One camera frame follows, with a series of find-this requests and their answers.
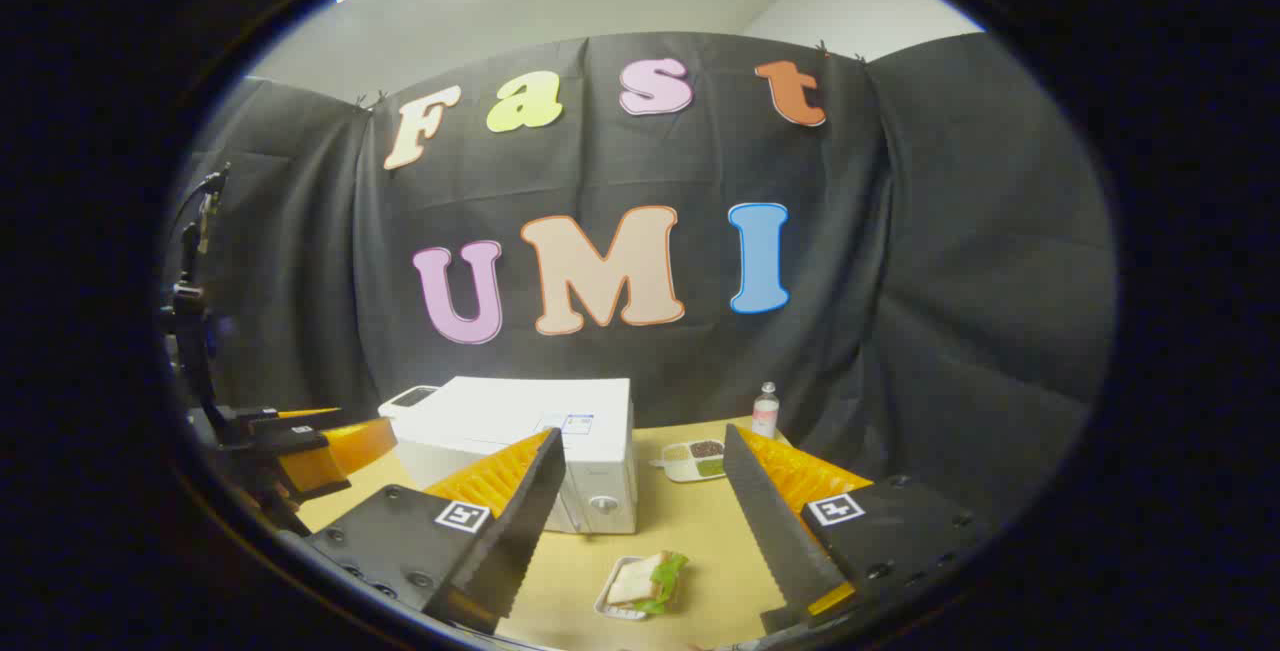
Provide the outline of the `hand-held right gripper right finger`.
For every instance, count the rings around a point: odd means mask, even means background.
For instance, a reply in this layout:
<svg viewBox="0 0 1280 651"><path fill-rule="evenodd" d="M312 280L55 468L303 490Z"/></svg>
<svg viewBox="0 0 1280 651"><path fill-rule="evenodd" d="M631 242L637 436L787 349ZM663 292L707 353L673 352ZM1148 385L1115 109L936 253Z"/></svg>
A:
<svg viewBox="0 0 1280 651"><path fill-rule="evenodd" d="M910 475L869 481L739 426L724 472L783 606L768 631L877 624L973 559L983 515Z"/></svg>

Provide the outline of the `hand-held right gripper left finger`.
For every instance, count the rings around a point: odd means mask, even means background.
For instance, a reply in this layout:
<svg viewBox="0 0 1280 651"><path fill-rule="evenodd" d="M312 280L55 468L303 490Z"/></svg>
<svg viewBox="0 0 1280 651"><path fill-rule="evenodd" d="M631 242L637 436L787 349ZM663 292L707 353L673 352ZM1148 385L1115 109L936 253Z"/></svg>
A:
<svg viewBox="0 0 1280 651"><path fill-rule="evenodd" d="M392 602L489 634L513 608L564 473L562 434L543 428L428 491L387 483L305 542Z"/></svg>

